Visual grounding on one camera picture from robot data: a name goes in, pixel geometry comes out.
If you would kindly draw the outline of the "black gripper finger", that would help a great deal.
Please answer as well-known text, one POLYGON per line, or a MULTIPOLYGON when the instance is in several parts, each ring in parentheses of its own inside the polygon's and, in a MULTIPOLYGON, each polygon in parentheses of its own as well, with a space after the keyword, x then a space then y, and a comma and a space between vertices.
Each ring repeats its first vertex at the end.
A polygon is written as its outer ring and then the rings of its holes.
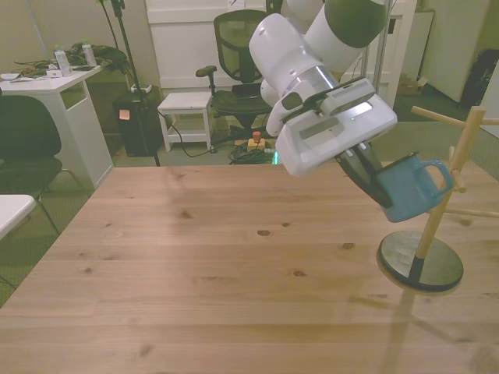
POLYGON ((377 155, 374 153, 373 147, 369 142, 362 142, 356 146, 356 154, 361 165, 369 174, 376 174, 383 168, 377 155))
POLYGON ((376 179, 373 165, 365 157, 360 157, 354 151, 345 151, 336 157, 336 161, 347 176, 372 200, 382 207, 392 206, 391 198, 376 179))

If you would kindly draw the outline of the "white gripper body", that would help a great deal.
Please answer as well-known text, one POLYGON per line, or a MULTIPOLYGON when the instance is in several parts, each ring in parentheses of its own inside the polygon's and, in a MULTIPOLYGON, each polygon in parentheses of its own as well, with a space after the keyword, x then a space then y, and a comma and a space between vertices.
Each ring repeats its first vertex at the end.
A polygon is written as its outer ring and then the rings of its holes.
POLYGON ((378 95, 335 115, 308 111, 282 127, 275 143, 278 160, 290 175, 300 176, 388 131, 397 121, 378 95))

